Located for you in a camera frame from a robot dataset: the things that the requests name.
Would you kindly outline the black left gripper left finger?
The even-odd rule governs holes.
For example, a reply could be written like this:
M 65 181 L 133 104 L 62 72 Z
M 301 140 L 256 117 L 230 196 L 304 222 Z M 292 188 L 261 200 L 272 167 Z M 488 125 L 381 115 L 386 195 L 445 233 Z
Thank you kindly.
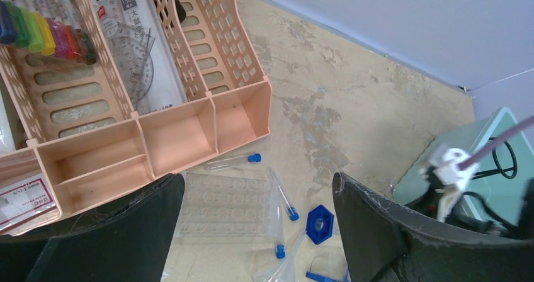
M 185 180 L 162 178 L 91 210 L 1 237 L 2 281 L 160 281 Z

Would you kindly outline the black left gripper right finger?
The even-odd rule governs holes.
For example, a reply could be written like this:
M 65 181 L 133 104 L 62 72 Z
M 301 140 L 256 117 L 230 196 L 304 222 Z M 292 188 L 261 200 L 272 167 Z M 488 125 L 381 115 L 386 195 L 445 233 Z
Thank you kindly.
M 337 172 L 332 195 L 353 281 L 532 281 L 533 241 L 439 222 Z

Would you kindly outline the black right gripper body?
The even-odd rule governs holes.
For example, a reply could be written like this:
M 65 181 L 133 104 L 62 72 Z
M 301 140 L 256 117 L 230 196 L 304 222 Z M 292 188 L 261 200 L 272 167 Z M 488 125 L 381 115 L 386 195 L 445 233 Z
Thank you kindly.
M 438 219 L 438 211 L 441 209 L 439 202 L 450 193 L 436 176 L 428 176 L 428 190 L 419 198 L 411 202 L 411 209 L 427 217 Z M 532 239 L 533 238 L 533 180 L 523 195 L 523 204 L 517 224 L 513 224 L 499 216 L 485 201 L 485 198 L 473 191 L 466 191 L 461 198 L 469 196 L 480 203 L 483 211 L 490 217 L 489 220 L 478 220 L 467 215 L 460 208 L 460 203 L 454 202 L 449 214 L 445 215 L 444 222 L 482 234 L 495 234 L 509 239 Z

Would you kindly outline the blue hexagonal plastic piece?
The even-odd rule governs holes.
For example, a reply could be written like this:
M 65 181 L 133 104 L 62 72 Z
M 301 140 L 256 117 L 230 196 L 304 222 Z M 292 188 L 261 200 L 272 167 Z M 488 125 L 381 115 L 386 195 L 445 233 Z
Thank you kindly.
M 318 205 L 308 212 L 305 233 L 315 245 L 332 237 L 334 217 L 324 205 Z

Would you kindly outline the clear plastic funnel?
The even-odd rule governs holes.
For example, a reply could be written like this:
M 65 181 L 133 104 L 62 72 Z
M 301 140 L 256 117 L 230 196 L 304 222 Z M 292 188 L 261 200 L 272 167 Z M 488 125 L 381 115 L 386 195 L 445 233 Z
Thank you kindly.
M 284 259 L 274 266 L 253 276 L 254 282 L 296 282 L 295 260 L 297 252 L 305 238 L 305 231 L 301 232 L 295 241 L 292 250 Z

